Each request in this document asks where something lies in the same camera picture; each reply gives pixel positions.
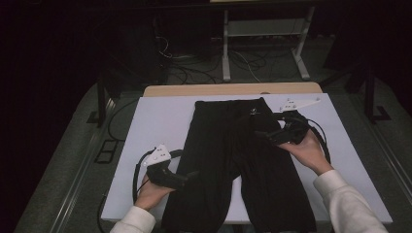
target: white sleeve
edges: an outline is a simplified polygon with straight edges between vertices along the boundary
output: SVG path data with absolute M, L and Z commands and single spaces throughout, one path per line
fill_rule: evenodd
M 331 170 L 318 176 L 314 186 L 321 193 L 336 233 L 388 232 L 370 210 L 364 197 Z
M 149 212 L 131 207 L 126 216 L 118 221 L 111 233 L 150 233 L 155 226 L 155 217 Z

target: fabric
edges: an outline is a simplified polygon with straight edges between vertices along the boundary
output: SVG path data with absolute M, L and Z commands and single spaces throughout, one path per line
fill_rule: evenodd
M 155 226 L 155 218 L 147 211 L 131 207 L 126 216 L 116 222 L 111 233 L 149 233 Z
M 291 156 L 254 134 L 280 129 L 271 115 L 263 98 L 195 103 L 177 174 L 199 175 L 169 195 L 163 228 L 217 232 L 230 205 L 232 181 L 240 175 L 243 200 L 257 231 L 316 231 Z
M 348 185 L 340 174 L 331 170 L 314 181 L 314 186 L 324 198 L 324 204 L 329 211 L 333 228 L 336 233 L 357 232 L 388 232 L 376 215 L 370 210 L 363 196 Z M 136 212 L 137 207 L 130 209 L 126 215 L 129 221 L 123 219 L 112 229 L 112 233 L 149 233 L 139 229 L 153 229 L 155 222 L 147 221 L 151 214 L 143 209 Z
M 364 197 L 337 171 L 323 173 L 315 179 L 314 186 L 324 199 L 336 233 L 388 232 Z

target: desk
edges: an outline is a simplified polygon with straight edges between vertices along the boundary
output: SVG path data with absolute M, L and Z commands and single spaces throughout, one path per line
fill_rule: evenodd
M 284 88 L 296 88 L 294 93 L 284 94 Z M 327 94 L 324 94 L 315 83 L 260 83 L 260 84 L 222 84 L 196 86 L 151 86 L 139 100 L 131 123 L 129 134 L 122 151 L 118 169 L 110 188 L 102 218 L 106 220 L 121 219 L 132 203 L 131 183 L 134 166 L 146 151 L 152 150 L 159 143 L 164 143 L 170 150 L 182 149 L 189 130 L 194 102 L 197 100 L 221 101 L 232 99 L 255 99 L 263 97 L 273 112 L 279 110 L 288 98 L 316 99 L 317 105 L 299 110 L 304 116 L 318 122 L 324 129 L 328 139 L 332 164 L 342 176 L 362 193 L 370 203 L 372 210 L 384 222 L 392 222 L 388 211 L 379 197 L 373 183 L 364 170 L 352 143 L 333 108 Z M 178 158 L 172 159 L 170 170 L 176 171 Z M 293 163 L 308 194 L 317 221 L 328 220 L 328 214 L 322 198 L 312 185 L 316 175 L 303 167 L 295 159 Z M 145 174 L 142 168 L 139 180 Z M 225 223 L 250 223 L 240 193 L 241 180 L 233 182 L 232 202 Z M 167 198 L 151 213 L 160 220 Z
M 211 0 L 211 3 L 219 2 L 235 2 L 236 0 Z M 230 81 L 230 68 L 228 57 L 228 37 L 236 36 L 267 36 L 267 35 L 296 35 L 299 34 L 299 42 L 297 47 L 292 49 L 292 56 L 299 70 L 300 77 L 309 81 L 310 76 L 303 63 L 302 53 L 303 45 L 309 31 L 312 16 L 315 12 L 315 7 L 309 7 L 307 15 L 303 18 L 295 19 L 267 19 L 267 20 L 228 20 L 228 10 L 224 11 L 223 22 L 223 81 Z

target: floor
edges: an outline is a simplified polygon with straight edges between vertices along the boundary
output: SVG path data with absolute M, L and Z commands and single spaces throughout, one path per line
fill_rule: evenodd
M 301 82 L 290 52 L 296 42 L 295 37 L 230 41 L 231 82 Z M 332 43 L 330 37 L 307 40 L 302 58 L 312 82 L 321 82 L 335 73 L 323 68 Z M 220 47 L 216 46 L 214 51 L 211 59 L 173 54 L 176 58 L 171 62 L 166 84 L 222 83 Z M 394 219 L 394 223 L 387 225 L 388 230 L 407 232 L 412 228 L 412 195 L 408 186 L 412 177 L 412 158 L 408 154 L 412 150 L 412 117 L 402 110 L 391 89 L 377 80 L 375 105 L 383 106 L 392 120 L 370 123 L 363 114 L 364 91 L 347 93 L 344 85 L 348 78 L 342 77 L 323 91 L 329 94 L 360 160 Z M 90 114 L 97 111 L 96 87 L 86 93 L 16 232 L 110 231 L 113 223 L 100 220 L 99 212 L 116 171 L 122 140 L 127 136 L 142 94 L 125 92 L 118 99 L 110 99 L 108 118 L 101 127 L 96 127 L 95 123 L 87 123 Z M 253 232 L 250 225 L 243 230 Z M 225 226 L 222 232 L 233 229 Z M 330 232 L 329 225 L 320 224 L 318 232 Z

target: black pants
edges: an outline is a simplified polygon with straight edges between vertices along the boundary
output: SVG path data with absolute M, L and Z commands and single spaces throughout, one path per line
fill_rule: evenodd
M 271 114 L 263 98 L 195 103 L 177 173 L 199 175 L 170 194 L 163 228 L 217 232 L 230 205 L 232 181 L 240 175 L 242 197 L 257 231 L 316 231 L 291 156 L 254 134 L 280 129 Z

